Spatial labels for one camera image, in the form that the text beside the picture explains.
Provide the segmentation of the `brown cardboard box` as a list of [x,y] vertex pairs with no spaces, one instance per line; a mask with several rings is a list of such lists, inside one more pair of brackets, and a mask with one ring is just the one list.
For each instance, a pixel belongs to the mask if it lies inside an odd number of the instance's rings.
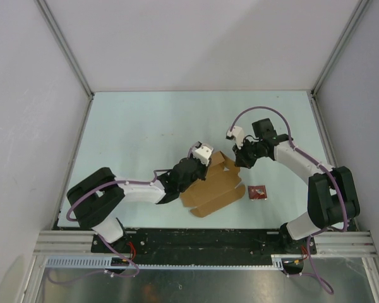
[[180,194],[183,206],[194,216],[204,218],[241,199],[246,186],[239,172],[233,160],[220,151],[215,152],[206,179],[197,180]]

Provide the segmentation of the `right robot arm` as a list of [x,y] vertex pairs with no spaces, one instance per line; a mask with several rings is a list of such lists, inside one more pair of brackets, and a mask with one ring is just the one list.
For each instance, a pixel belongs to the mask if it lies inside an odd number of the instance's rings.
[[346,232],[349,220],[360,213],[352,172],[318,161],[293,142],[290,133],[278,134],[270,119],[253,123],[250,141],[239,126],[231,126],[226,138],[234,141],[235,165],[250,169],[260,158],[270,158],[295,173],[308,187],[306,211],[279,229],[279,247],[294,253],[301,239],[329,229]]

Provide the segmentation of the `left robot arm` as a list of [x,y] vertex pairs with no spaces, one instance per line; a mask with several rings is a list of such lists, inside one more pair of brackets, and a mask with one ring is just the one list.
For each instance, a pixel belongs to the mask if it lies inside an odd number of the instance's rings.
[[190,155],[172,169],[156,170],[151,181],[117,180],[110,168],[102,167],[67,192],[70,209],[66,219],[93,230],[118,253],[127,244],[123,225],[113,214],[120,202],[170,203],[195,181],[206,179],[210,162],[211,156]]

